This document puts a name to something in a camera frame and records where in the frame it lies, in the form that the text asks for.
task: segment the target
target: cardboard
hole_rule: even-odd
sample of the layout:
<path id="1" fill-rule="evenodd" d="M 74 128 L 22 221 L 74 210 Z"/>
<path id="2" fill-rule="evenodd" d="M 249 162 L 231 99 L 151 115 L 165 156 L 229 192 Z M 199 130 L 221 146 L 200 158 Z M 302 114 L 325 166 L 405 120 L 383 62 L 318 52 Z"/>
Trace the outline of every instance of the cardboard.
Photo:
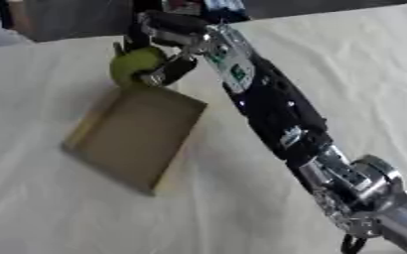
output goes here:
<path id="1" fill-rule="evenodd" d="M 90 110 L 64 148 L 113 179 L 154 194 L 205 107 L 162 87 L 115 89 Z"/>

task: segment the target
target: robot forearm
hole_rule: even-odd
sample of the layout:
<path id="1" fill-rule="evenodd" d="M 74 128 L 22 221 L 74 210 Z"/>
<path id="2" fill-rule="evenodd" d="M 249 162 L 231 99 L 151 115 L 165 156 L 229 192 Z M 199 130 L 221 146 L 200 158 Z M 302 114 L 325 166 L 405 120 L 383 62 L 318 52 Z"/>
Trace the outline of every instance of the robot forearm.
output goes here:
<path id="1" fill-rule="evenodd" d="M 196 66 L 194 55 L 204 56 L 263 143 L 345 231 L 344 253 L 355 253 L 363 239 L 381 235 L 407 251 L 407 191 L 398 171 L 370 155 L 350 162 L 301 91 L 236 30 L 187 19 L 153 12 L 142 16 L 146 34 L 182 51 L 140 78 L 169 84 Z M 350 237 L 360 239 L 359 244 L 347 244 Z"/>

